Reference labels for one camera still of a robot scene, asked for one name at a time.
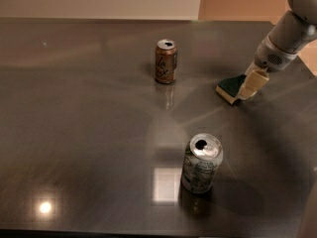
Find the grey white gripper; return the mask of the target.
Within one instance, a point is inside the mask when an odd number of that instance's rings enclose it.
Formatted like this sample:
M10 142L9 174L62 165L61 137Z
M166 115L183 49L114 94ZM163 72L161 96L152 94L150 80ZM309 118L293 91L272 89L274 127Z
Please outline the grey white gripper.
M276 47L269 36L266 36L257 47L254 60L246 70L246 78L239 89L238 98L247 100L253 97L269 81L266 69L282 71L296 57L296 54L287 53Z

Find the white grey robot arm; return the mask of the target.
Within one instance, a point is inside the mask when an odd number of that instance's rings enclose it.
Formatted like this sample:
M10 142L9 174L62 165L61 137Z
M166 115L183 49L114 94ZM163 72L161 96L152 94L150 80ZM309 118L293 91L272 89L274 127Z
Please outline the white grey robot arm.
M268 82L270 71L286 69L298 53L317 39L317 0L288 0L290 9L258 46L237 97L247 100Z

